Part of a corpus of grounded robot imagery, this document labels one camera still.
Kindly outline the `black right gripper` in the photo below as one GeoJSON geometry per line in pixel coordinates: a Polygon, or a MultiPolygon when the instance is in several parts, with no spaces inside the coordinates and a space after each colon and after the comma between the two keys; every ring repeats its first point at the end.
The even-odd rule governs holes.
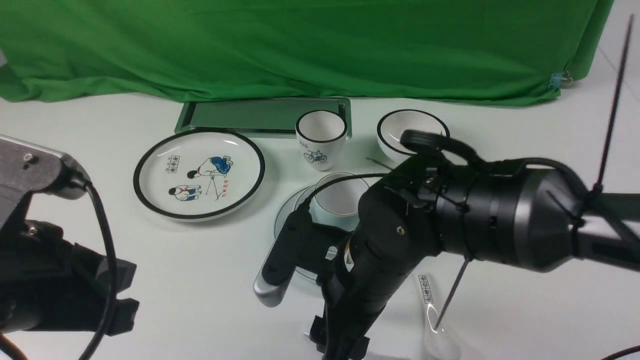
{"type": "Polygon", "coordinates": [[[391,296],[426,256],[441,246],[420,190],[430,175],[387,174],[359,199],[359,223],[338,246],[333,273],[321,285],[322,316],[310,341],[325,360],[366,353],[366,334],[391,296]]]}

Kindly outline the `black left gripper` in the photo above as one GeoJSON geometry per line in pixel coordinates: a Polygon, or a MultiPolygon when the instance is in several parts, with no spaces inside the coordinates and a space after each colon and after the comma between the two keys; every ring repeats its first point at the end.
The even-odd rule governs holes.
{"type": "Polygon", "coordinates": [[[105,255],[29,219],[2,221],[0,243],[2,333],[98,330],[110,284],[105,255]]]}

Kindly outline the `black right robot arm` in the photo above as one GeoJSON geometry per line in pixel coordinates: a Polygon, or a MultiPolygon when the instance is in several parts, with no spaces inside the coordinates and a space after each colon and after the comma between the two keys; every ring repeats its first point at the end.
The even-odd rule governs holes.
{"type": "Polygon", "coordinates": [[[359,223],[337,248],[310,340],[325,360],[360,360],[366,334],[428,256],[441,253],[550,272],[588,259],[639,270],[638,194],[587,188],[548,158],[487,162],[452,137],[407,130],[413,155],[358,202],[359,223]]]}

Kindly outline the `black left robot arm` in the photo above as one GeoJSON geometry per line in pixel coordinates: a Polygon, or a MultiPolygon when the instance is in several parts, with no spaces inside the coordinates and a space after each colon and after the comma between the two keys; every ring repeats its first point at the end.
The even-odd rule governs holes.
{"type": "Polygon", "coordinates": [[[55,224],[28,220],[2,237],[2,333],[98,330],[110,284],[106,256],[63,236],[55,224]]]}

